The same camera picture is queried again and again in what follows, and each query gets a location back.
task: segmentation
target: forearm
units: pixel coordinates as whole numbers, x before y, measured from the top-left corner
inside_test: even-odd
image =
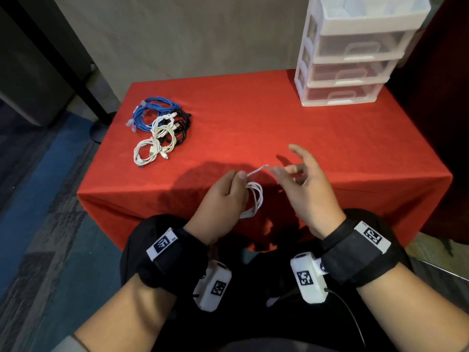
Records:
[[[90,352],[146,352],[153,347],[176,296],[133,276],[75,336]]]
[[[469,343],[469,315],[401,263],[358,292],[403,352],[460,352]]]

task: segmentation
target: sleeve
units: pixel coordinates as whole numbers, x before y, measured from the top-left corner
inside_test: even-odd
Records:
[[[73,337],[68,336],[51,352],[87,352]]]

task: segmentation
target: floor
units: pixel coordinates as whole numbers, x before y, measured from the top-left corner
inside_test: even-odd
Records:
[[[117,110],[99,72],[88,85],[107,111]],[[50,351],[119,289],[120,251],[75,195],[98,149],[88,137],[92,119],[78,98],[50,128],[0,105],[1,352]],[[407,251],[469,277],[467,246],[419,234]],[[418,259],[412,264],[469,312],[468,281]]]

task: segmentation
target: white plastic box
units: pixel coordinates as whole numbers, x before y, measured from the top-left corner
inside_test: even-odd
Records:
[[[306,75],[301,69],[295,79],[296,88],[303,106],[351,105],[374,102],[384,83],[309,88]]]
[[[306,76],[308,87],[362,85],[385,83],[397,65],[396,60],[358,63],[314,64],[312,51],[305,44],[300,53],[299,67]]]
[[[399,59],[430,8],[428,0],[309,0],[302,46],[315,64]]]

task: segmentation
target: white cable bundle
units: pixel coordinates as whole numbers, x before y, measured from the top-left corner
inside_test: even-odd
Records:
[[[174,117],[176,113],[173,112],[169,115],[163,115],[156,118],[155,121],[151,124],[151,138],[144,139],[140,141],[134,149],[134,162],[138,166],[144,166],[148,163],[153,162],[158,154],[161,155],[164,159],[168,159],[168,155],[166,153],[170,153],[173,151],[174,147],[176,146],[176,137],[174,135],[174,130],[177,128],[177,125],[174,124]],[[170,123],[167,125],[158,126],[161,120],[170,120]],[[162,147],[158,138],[164,137],[165,135],[171,135],[171,142],[169,145]],[[145,147],[146,145],[151,145],[149,150],[149,157],[147,159],[142,159],[140,157],[140,148]]]
[[[253,172],[250,172],[248,174],[248,177],[250,177],[251,175],[253,175],[257,172],[260,172],[262,170],[262,168],[264,168],[264,167],[265,168],[270,168],[268,164],[263,165],[261,168],[256,169]],[[240,219],[247,219],[247,218],[253,217],[257,213],[259,208],[262,206],[262,202],[264,202],[264,195],[263,195],[263,192],[262,192],[261,184],[256,183],[256,182],[248,182],[246,184],[246,188],[250,189],[251,192],[252,192],[252,195],[254,196],[254,206],[251,207],[249,210],[246,210],[245,212],[243,212],[239,216]],[[259,193],[259,199],[256,198],[256,191]]]

